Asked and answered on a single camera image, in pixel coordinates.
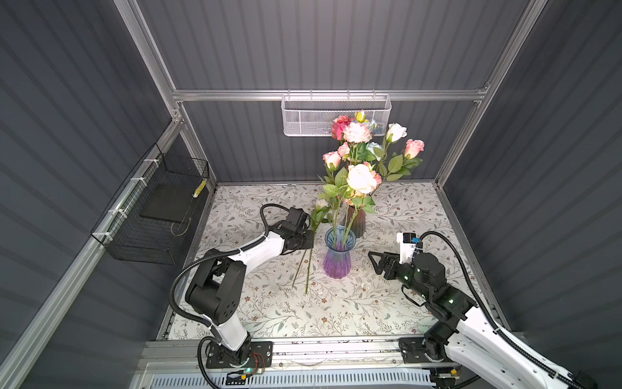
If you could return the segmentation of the white bud rose stem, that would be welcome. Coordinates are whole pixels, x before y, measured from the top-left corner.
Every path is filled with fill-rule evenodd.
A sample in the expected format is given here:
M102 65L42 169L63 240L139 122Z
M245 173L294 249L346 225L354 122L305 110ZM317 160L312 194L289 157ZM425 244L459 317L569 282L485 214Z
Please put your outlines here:
M312 244L312 239L313 239L312 238L313 229L316 226L318 228L321 223L327 223L327 220L325 219L325 217L327 216L329 211L330 211L330 204L327 200L327 197L321 194L318 200L316 201L315 209L310 214L310 230L309 231L311 232L311 244ZM293 279L293 285L296 283L296 279L299 275L301 266L304 263L304 259L307 254L309 254L309 249L305 249L305 252L303 253L301 261L298 265L298 269L296 270L296 275L294 276L294 279Z

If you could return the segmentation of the blue purple glass vase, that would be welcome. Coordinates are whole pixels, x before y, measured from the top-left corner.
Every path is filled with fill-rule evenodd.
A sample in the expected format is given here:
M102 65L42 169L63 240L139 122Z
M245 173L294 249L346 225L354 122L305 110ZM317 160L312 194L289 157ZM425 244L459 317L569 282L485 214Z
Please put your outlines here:
M325 235L327 253L323 269L332 279L343 279L351 272L351 253L356 246L356 235L346 226L330 228Z

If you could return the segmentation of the red pink glass vase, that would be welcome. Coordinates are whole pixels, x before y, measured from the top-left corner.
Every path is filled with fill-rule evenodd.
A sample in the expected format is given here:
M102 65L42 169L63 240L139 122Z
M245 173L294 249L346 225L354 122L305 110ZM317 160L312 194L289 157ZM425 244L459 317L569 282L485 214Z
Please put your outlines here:
M356 210L354 206L348 206L348 213L343 224L351 227L351 231L357 238L362 238L366 227L366 212Z

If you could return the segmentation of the light pink rose stem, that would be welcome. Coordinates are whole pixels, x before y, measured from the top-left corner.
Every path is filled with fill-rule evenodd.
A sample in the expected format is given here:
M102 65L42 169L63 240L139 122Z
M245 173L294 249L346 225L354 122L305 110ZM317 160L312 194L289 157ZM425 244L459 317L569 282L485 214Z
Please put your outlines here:
M385 163L383 178L389 182L395 182L401 178L411 176L416 168L419 168L423 160L420 154L424 152L424 141L420 139L408 139L401 153L394 152L388 162Z

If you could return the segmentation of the pale pink flower spray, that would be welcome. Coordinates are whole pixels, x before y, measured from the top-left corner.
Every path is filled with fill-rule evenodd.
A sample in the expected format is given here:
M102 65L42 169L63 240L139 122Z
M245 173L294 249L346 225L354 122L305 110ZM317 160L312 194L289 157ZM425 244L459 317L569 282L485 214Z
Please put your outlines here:
M371 136L369 130L363 125L365 121L365 113L362 111L357 113L354 118L351 118L350 125L343 133L343 141L340 142L338 148L338 153L342 157L343 162L342 169L347 168L348 165L358 165L366 162L362 160L362 157L365 144L369 142ZM377 163L369 162L376 172Z

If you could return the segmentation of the pink rose large leaves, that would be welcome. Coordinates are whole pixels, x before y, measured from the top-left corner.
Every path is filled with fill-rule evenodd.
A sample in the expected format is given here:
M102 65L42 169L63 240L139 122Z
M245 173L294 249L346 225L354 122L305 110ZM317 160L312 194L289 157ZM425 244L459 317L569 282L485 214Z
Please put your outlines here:
M322 180L323 192L319 195L317 209L327 209L325 218L332 224L336 239L347 194L346 171L341 168L342 157L338 152L328 152L322 156L322 160L327 176Z

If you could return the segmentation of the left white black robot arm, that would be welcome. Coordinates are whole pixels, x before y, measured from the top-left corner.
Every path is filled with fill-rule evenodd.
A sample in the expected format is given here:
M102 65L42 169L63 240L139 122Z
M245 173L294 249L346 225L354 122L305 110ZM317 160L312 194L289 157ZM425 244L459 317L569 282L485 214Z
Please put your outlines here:
M194 310L190 319L211 328L225 361L234 366L251 354L251 335L236 313L246 276L278 256L314 245L311 216L302 209L265 204L260 217L260 236L232 251L210 250L199 259L185 295Z

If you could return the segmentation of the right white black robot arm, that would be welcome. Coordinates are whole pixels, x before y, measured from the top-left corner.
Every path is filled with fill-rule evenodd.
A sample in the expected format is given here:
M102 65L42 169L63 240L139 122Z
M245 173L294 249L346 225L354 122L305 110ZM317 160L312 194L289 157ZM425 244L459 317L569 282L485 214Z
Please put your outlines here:
M496 388L596 388L584 372L573 373L534 351L500 327L482 303L453 287L436 256L416 253L402 263L393 253L369 252L377 275L397 280L423 298L437 322L424 334L431 361L449 359Z

